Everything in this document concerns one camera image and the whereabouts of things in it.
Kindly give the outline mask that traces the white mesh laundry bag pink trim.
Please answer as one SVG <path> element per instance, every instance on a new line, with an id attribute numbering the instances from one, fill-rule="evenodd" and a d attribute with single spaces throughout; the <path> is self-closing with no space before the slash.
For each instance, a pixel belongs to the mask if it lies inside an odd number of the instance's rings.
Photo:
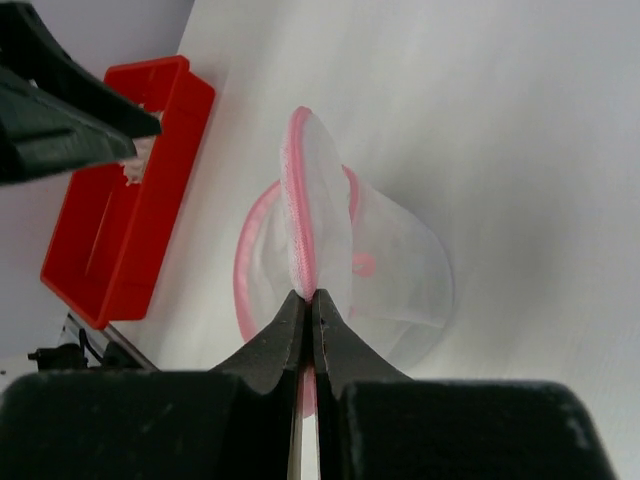
<path id="1" fill-rule="evenodd" d="M 307 107 L 290 116 L 280 177 L 253 204 L 238 239 L 233 294 L 252 339 L 285 297 L 324 289 L 345 323 L 398 370 L 419 363 L 454 303 L 438 237 L 414 214 L 345 166 Z"/>

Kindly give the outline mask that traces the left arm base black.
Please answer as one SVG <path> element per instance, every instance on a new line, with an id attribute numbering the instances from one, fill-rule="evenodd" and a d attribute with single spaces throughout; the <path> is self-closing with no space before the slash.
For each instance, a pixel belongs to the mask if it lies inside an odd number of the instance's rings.
<path id="1" fill-rule="evenodd" d="M 114 358 L 102 359 L 97 365 L 90 366 L 84 349 L 73 343 L 55 348 L 38 348 L 27 354 L 27 359 L 37 364 L 39 372 L 46 370 L 86 370 L 115 369 L 120 365 Z"/>

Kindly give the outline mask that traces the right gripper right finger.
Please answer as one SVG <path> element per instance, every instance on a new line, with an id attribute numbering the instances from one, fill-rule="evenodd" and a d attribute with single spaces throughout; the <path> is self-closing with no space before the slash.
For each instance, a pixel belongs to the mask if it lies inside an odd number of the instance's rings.
<path id="1" fill-rule="evenodd" d="M 321 474 L 327 479 L 611 479 L 588 410 L 566 386 L 408 378 L 311 304 Z"/>

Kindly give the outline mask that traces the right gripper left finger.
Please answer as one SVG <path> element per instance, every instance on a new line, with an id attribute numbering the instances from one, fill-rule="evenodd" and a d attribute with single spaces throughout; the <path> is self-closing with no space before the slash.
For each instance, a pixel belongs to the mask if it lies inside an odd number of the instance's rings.
<path id="1" fill-rule="evenodd" d="M 208 371 L 62 370 L 1 397 L 5 479 L 283 479 L 306 305 Z"/>

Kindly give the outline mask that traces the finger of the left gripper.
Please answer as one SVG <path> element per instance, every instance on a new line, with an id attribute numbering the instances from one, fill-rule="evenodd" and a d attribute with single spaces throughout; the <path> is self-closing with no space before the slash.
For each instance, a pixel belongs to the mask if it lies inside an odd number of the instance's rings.
<path id="1" fill-rule="evenodd" d="M 1 183 L 25 183 L 136 155 L 133 140 L 1 69 Z"/>
<path id="2" fill-rule="evenodd" d="M 131 139 L 161 133 L 156 117 L 74 61 L 28 2 L 1 4 L 1 65 Z"/>

